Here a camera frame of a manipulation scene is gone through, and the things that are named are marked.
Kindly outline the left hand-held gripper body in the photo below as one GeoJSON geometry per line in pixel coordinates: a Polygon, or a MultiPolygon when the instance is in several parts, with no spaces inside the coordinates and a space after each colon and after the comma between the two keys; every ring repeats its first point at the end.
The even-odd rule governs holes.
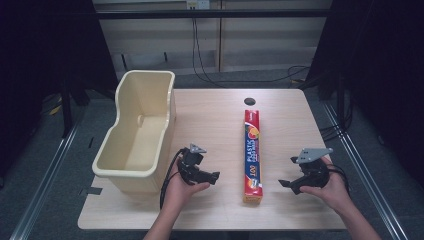
{"type": "Polygon", "coordinates": [[[199,169],[206,150],[191,143],[189,148],[183,149],[183,156],[178,161],[178,171],[183,181],[188,185],[207,181],[207,174],[199,169]]]}

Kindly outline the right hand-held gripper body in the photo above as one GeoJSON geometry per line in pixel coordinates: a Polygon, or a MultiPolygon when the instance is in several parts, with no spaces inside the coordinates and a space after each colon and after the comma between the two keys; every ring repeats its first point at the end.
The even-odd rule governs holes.
{"type": "Polygon", "coordinates": [[[324,187],[329,180],[329,170],[322,157],[332,152],[332,148],[303,148],[295,163],[304,176],[296,180],[295,186],[324,187]]]}

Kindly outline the red plastic wrap box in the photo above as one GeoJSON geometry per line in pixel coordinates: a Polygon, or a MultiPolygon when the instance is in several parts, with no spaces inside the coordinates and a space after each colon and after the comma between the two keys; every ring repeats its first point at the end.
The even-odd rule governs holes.
{"type": "Polygon", "coordinates": [[[244,112],[243,202],[259,204],[263,198],[260,163],[260,116],[258,110],[244,112]]]}

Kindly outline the cream plastic bin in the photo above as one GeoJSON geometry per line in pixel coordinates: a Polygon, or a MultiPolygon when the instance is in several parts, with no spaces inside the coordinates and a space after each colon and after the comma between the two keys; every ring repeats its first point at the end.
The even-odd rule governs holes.
{"type": "Polygon", "coordinates": [[[115,93],[116,119],[92,164],[94,174],[122,192],[157,193],[174,134],[175,75],[132,70],[115,93]]]}

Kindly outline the person's right hand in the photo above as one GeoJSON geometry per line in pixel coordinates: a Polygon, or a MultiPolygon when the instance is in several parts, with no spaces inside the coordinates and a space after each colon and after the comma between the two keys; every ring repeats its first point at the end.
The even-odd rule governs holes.
{"type": "Polygon", "coordinates": [[[339,215],[346,215],[353,206],[344,180],[335,172],[329,173],[329,180],[324,187],[302,186],[300,190],[320,198],[339,215]]]}

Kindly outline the person's left hand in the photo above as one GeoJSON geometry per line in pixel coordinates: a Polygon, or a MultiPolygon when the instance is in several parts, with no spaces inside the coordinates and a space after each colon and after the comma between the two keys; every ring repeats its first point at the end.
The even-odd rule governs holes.
{"type": "Polygon", "coordinates": [[[171,176],[162,206],[164,211],[180,212],[194,194],[210,187],[209,183],[188,185],[178,173],[176,163],[172,166],[171,176]]]}

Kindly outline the black tape strip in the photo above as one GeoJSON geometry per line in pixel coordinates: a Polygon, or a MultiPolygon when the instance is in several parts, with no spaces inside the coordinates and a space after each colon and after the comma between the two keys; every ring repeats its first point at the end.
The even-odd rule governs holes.
{"type": "Polygon", "coordinates": [[[88,196],[88,195],[100,195],[102,192],[101,188],[98,187],[88,187],[88,188],[83,188],[80,190],[79,195],[80,196],[88,196]]]}

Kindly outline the dark curtain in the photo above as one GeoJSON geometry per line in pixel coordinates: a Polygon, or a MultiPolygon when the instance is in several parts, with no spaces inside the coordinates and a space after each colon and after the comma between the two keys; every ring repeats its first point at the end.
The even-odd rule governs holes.
{"type": "Polygon", "coordinates": [[[332,0],[307,79],[338,82],[424,188],[424,0],[332,0]]]}
{"type": "Polygon", "coordinates": [[[118,80],[93,0],[0,0],[0,179],[50,94],[88,103],[118,80]]]}

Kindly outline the black metal stand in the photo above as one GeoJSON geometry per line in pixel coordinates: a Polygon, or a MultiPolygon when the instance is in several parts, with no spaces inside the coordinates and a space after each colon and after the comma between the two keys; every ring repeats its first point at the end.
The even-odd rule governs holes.
{"type": "Polygon", "coordinates": [[[63,113],[63,138],[66,138],[73,127],[72,110],[71,110],[71,96],[67,78],[61,81],[61,98],[62,98],[62,113],[63,113]]]}

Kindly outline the black horizontal beam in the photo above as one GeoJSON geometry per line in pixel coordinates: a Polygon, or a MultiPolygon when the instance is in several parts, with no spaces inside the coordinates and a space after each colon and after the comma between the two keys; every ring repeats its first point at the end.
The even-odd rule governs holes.
{"type": "Polygon", "coordinates": [[[274,18],[331,15],[330,10],[322,9],[98,11],[96,13],[99,19],[274,18]]]}

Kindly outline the metal floor rail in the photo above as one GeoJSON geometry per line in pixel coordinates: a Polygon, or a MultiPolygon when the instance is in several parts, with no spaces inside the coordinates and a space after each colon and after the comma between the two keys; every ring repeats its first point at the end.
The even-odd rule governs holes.
{"type": "Polygon", "coordinates": [[[346,130],[341,128],[341,124],[337,122],[337,114],[334,107],[329,103],[324,103],[323,107],[331,121],[332,127],[336,130],[337,136],[340,139],[349,159],[355,167],[358,175],[366,188],[374,206],[376,207],[384,225],[393,240],[409,240],[404,228],[401,225],[398,217],[394,213],[392,207],[381,192],[369,169],[367,168],[362,156],[358,152],[356,146],[351,140],[346,130]]]}
{"type": "Polygon", "coordinates": [[[42,178],[41,183],[38,185],[35,194],[31,198],[29,205],[25,209],[9,240],[28,239],[53,186],[56,176],[59,173],[61,165],[63,164],[63,161],[65,160],[69,149],[74,142],[78,130],[79,123],[76,123],[71,128],[69,133],[61,140],[59,147],[42,178]]]}

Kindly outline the white wall socket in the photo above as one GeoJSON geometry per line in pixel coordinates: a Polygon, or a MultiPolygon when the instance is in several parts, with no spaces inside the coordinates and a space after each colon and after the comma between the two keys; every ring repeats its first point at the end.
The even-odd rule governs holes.
{"type": "Polygon", "coordinates": [[[188,10],[209,10],[210,0],[186,0],[188,10]]]}

